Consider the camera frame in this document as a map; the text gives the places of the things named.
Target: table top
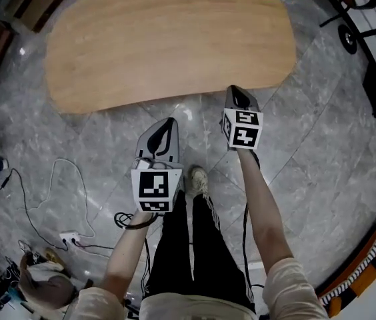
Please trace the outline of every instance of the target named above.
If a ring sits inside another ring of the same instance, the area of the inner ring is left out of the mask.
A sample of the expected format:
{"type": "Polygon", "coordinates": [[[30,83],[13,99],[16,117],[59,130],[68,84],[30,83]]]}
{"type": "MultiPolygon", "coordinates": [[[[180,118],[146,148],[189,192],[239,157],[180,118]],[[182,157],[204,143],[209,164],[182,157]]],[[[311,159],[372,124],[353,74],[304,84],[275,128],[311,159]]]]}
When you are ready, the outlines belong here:
{"type": "Polygon", "coordinates": [[[78,0],[47,41],[51,98],[67,113],[278,85],[296,62],[280,0],[78,0]]]}

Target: sleeve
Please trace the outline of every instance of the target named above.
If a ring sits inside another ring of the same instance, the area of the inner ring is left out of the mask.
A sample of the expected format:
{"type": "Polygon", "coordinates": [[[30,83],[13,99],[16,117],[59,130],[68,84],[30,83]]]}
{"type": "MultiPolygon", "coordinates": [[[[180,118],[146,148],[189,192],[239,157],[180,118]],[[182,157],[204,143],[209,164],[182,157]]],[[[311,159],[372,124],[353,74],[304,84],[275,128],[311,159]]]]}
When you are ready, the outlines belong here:
{"type": "Polygon", "coordinates": [[[125,311],[118,298],[101,288],[80,291],[71,320],[124,320],[125,311]]]}
{"type": "Polygon", "coordinates": [[[293,258],[282,259],[269,270],[263,300],[274,320],[329,318],[301,264],[293,258]]]}

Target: sneaker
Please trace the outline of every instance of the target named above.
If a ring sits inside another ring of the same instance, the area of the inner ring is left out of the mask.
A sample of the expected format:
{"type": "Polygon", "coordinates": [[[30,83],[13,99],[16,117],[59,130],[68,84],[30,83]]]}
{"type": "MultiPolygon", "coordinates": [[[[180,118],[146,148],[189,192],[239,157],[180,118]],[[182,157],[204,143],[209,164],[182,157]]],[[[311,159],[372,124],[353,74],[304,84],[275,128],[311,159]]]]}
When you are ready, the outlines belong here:
{"type": "Polygon", "coordinates": [[[31,247],[26,244],[26,242],[18,240],[19,248],[24,252],[24,253],[30,253],[32,252],[31,247]]]}
{"type": "Polygon", "coordinates": [[[194,167],[191,170],[191,186],[195,195],[209,195],[209,179],[207,173],[202,167],[194,167]]]}
{"type": "Polygon", "coordinates": [[[7,161],[7,159],[4,159],[4,158],[0,158],[0,159],[3,162],[3,170],[8,169],[9,168],[9,162],[7,161]]]}
{"type": "Polygon", "coordinates": [[[65,268],[65,262],[62,260],[62,258],[59,257],[59,255],[53,249],[46,248],[45,256],[47,260],[52,261],[54,263],[58,263],[62,265],[62,268],[65,268]]]}

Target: white cable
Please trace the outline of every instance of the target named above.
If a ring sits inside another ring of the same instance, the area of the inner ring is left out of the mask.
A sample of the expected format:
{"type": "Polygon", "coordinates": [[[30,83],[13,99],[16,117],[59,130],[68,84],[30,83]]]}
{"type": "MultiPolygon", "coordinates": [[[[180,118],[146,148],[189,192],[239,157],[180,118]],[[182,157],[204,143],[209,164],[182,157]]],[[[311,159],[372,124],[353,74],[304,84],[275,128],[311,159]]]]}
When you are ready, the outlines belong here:
{"type": "Polygon", "coordinates": [[[58,161],[63,161],[63,162],[66,162],[66,163],[70,163],[70,164],[72,164],[72,166],[74,166],[75,169],[77,170],[77,172],[78,172],[78,174],[79,174],[79,177],[80,177],[80,180],[81,180],[81,184],[83,185],[84,200],[85,200],[85,206],[86,206],[86,208],[85,208],[85,210],[86,210],[86,212],[85,212],[85,218],[86,218],[86,223],[88,224],[90,230],[92,230],[92,232],[93,232],[93,235],[92,235],[92,236],[87,236],[87,235],[80,235],[80,234],[79,234],[79,236],[80,236],[80,237],[84,237],[84,238],[95,238],[95,237],[96,237],[96,232],[95,232],[95,230],[92,228],[92,226],[91,226],[91,224],[90,224],[90,222],[89,222],[89,219],[87,218],[87,211],[88,211],[89,206],[88,206],[88,204],[87,204],[87,192],[86,192],[86,186],[85,186],[85,184],[84,184],[83,176],[81,175],[81,172],[80,172],[80,169],[78,168],[78,166],[77,166],[76,164],[74,164],[74,162],[72,162],[72,161],[70,161],[70,160],[68,160],[68,159],[57,158],[57,159],[53,162],[52,173],[50,174],[50,181],[49,181],[49,192],[47,193],[47,197],[46,197],[46,199],[43,200],[42,202],[40,202],[39,206],[37,206],[37,207],[32,207],[32,208],[28,209],[28,211],[39,209],[39,208],[42,206],[42,204],[46,203],[46,202],[49,200],[49,198],[50,198],[50,194],[51,194],[51,189],[52,189],[53,174],[55,173],[55,166],[56,166],[56,162],[58,162],[58,161]]]}
{"type": "Polygon", "coordinates": [[[106,258],[106,259],[109,259],[109,256],[102,255],[102,254],[100,254],[100,253],[92,253],[92,252],[87,251],[87,250],[85,250],[84,248],[81,248],[81,247],[79,247],[79,246],[77,246],[77,245],[74,245],[74,247],[76,247],[78,250],[80,250],[80,251],[82,251],[82,252],[84,252],[84,253],[89,253],[90,255],[100,256],[100,257],[104,257],[104,258],[106,258]]]}

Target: power strip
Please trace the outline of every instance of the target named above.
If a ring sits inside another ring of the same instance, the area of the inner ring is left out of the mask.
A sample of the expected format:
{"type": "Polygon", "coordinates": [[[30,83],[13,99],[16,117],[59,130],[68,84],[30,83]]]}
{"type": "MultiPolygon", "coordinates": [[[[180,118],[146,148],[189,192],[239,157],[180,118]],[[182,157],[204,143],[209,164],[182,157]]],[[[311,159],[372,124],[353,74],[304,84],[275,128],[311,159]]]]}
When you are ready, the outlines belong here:
{"type": "Polygon", "coordinates": [[[67,231],[67,232],[61,232],[59,234],[61,240],[65,240],[66,243],[72,243],[73,242],[73,239],[76,241],[76,242],[80,242],[80,235],[78,232],[75,232],[75,231],[67,231]]]}

